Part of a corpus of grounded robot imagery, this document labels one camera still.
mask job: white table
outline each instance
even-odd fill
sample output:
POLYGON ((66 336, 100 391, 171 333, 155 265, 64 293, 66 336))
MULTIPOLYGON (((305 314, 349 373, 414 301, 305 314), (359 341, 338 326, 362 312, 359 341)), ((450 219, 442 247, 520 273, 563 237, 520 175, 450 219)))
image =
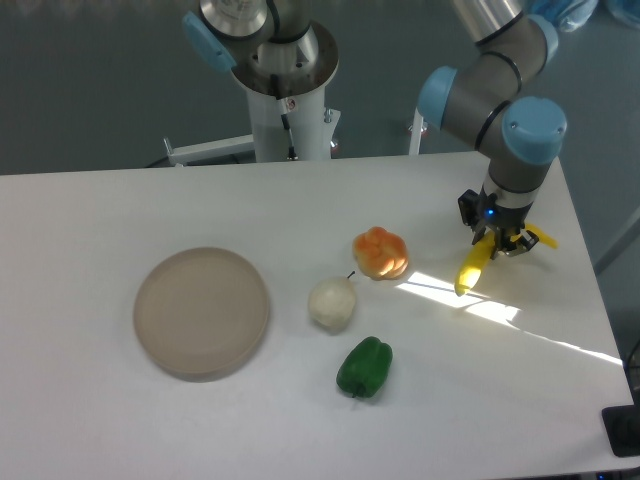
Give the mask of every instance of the white table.
POLYGON ((486 167, 465 153, 0 178, 0 478, 465 480, 638 466, 613 456, 600 417, 631 396, 557 162, 529 219, 560 249, 494 262, 484 300, 446 291, 471 241, 456 199, 486 167), (308 292, 355 267, 351 240, 373 225, 405 238, 411 281, 432 287, 358 275, 351 325, 327 335, 308 319, 308 292), (272 299, 259 350, 211 383, 162 372, 132 326, 149 271, 197 246, 246 257, 272 299), (368 335, 395 358, 379 397, 360 402, 335 376, 368 335))

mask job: floor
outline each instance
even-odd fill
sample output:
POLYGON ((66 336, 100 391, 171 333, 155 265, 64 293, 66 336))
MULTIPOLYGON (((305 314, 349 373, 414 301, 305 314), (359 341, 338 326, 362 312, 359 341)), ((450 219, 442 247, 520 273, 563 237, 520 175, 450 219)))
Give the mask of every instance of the floor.
MULTIPOLYGON (((0 174, 141 168, 165 155, 165 136, 176 147, 250 133, 241 90, 183 37, 196 3, 0 0, 0 174)), ((405 154, 424 80, 477 55, 449 0, 316 0, 314 18, 340 48, 327 103, 342 111, 341 158, 405 154)), ((593 261, 640 205, 639 41, 601 6, 525 88, 567 114, 561 162, 593 261)), ((462 150, 430 131, 421 151, 462 150)), ((637 265, 639 240, 598 278, 623 358, 640 338, 637 265)))

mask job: banana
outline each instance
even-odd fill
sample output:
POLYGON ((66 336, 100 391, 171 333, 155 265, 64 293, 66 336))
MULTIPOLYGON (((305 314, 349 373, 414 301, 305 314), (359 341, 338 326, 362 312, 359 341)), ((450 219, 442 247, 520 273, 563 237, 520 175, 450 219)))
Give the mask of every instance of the banana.
MULTIPOLYGON (((538 236, 540 243, 553 248, 558 248, 558 241, 546 234, 540 227, 537 227, 531 223, 525 224, 525 230, 529 230, 538 236)), ((512 241, 518 239, 520 235, 511 237, 512 241)), ((456 282, 454 290, 459 297, 469 293, 482 275, 482 270, 487 266, 493 253, 495 245, 495 234, 492 231, 485 233, 478 242, 471 248, 471 251, 467 255, 467 258, 462 262, 458 275, 456 276, 456 282)))

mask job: beige plate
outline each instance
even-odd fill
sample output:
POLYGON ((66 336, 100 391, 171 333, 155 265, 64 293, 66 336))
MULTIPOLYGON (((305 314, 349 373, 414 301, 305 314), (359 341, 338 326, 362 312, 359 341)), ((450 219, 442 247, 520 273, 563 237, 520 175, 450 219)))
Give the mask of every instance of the beige plate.
POLYGON ((236 366, 256 347, 269 297, 256 269, 219 248, 178 253, 147 277, 133 312, 140 343, 161 367, 209 376, 236 366))

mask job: blue joint cap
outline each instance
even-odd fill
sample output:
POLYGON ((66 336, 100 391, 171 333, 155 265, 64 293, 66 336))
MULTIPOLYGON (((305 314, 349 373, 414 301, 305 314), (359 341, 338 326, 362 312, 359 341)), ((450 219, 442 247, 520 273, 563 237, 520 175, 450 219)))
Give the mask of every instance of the blue joint cap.
POLYGON ((418 112, 429 125, 442 128, 444 110, 449 99, 451 86, 458 71, 451 67, 440 67, 424 82, 418 96, 418 112))
POLYGON ((545 65, 551 61, 558 51, 558 32, 556 28, 544 17, 540 15, 528 15, 529 20, 535 22, 542 30, 544 38, 547 40, 547 60, 545 65))
POLYGON ((524 97, 507 109, 502 136, 511 152, 525 163, 548 165, 560 153, 567 118, 546 98, 524 97))
POLYGON ((217 72, 226 73, 237 65, 229 50, 193 12, 182 18, 182 29, 196 53, 217 72))

